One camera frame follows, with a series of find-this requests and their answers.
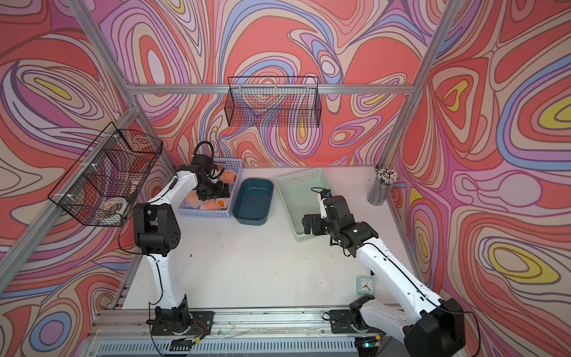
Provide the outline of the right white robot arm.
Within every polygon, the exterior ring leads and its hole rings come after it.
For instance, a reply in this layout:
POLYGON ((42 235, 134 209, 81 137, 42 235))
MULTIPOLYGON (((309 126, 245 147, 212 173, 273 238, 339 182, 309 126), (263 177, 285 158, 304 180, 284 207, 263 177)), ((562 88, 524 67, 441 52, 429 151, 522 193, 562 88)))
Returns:
POLYGON ((400 305, 391 308, 367 293, 349 305, 346 318, 330 315, 330 324, 357 333, 379 331, 403 343, 410 356, 453 356, 461 351, 466 344, 461 305, 453 298, 443 300, 422 284, 368 223, 355 220, 343 196, 322 190, 318 203, 319 213, 302 219, 305 233, 328 236, 331 246, 365 265, 400 305))

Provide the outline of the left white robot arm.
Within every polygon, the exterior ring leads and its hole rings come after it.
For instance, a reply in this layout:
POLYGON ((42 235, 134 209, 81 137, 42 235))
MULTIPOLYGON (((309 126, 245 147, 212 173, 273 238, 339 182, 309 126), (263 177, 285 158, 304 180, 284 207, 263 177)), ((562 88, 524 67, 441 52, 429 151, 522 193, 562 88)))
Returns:
POLYGON ((228 186, 219 180, 224 172, 215 165, 213 157, 195 154, 190 164, 176 169, 158 195, 134 208, 135 245, 151 266, 158 296, 152 304, 156 314, 153 325, 162 322, 189 327, 191 324, 173 253, 180 243, 181 229, 172 201, 175 195, 190 192, 196 193, 199 199, 228 198, 228 186))

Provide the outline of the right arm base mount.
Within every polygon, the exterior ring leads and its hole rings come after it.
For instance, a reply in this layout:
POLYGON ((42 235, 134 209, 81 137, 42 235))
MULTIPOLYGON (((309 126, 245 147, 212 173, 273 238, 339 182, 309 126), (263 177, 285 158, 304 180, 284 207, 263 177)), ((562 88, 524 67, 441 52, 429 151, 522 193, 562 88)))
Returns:
POLYGON ((322 315, 324 321, 330 323, 333 334, 375 334, 381 337, 386 333, 366 325, 361 316, 351 309, 332 309, 322 315))

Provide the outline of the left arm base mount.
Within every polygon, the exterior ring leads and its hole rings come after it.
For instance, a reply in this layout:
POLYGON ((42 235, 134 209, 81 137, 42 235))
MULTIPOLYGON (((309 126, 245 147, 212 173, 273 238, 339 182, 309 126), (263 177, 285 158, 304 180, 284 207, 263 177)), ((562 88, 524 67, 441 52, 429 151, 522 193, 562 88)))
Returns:
POLYGON ((156 316, 150 320, 152 336, 195 336, 211 334, 214 311, 188 312, 177 309, 155 309, 156 316))

